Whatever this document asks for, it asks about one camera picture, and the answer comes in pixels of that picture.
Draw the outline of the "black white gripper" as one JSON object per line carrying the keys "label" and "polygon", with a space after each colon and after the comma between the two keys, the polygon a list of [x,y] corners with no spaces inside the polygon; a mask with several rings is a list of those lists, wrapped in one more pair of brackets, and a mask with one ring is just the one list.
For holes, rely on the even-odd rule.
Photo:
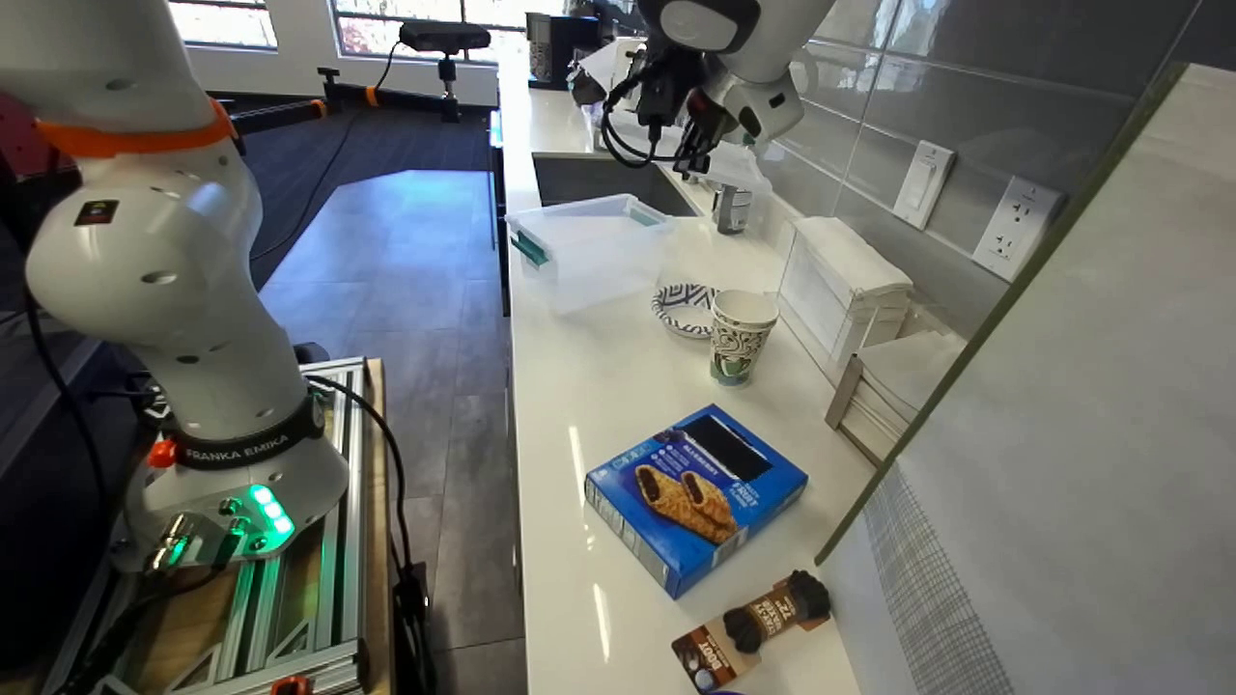
{"label": "black white gripper", "polygon": [[741,82],[719,58],[696,51],[669,51],[647,60],[638,90],[638,120],[643,129],[679,125],[672,170],[700,174],[700,163],[727,138],[768,143],[795,129],[804,114],[798,93],[787,72],[771,82]]}

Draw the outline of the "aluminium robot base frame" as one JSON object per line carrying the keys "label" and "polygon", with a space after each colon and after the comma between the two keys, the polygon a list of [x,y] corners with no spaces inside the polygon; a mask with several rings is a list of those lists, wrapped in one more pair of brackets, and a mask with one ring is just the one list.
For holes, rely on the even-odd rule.
{"label": "aluminium robot base frame", "polygon": [[305,364],[343,485],[318,515],[289,462],[137,468],[37,695],[370,695],[390,690],[390,515],[382,364]]}

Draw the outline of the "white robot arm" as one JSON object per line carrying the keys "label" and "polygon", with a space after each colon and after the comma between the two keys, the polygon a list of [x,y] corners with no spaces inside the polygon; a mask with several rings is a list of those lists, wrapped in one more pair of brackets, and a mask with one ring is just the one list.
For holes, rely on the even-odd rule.
{"label": "white robot arm", "polygon": [[260,187],[163,0],[0,0],[0,90],[79,187],[37,225],[28,284],[128,349],[169,416],[128,485],[141,558],[267,558],[329,516],[347,462],[292,342],[260,300]]}

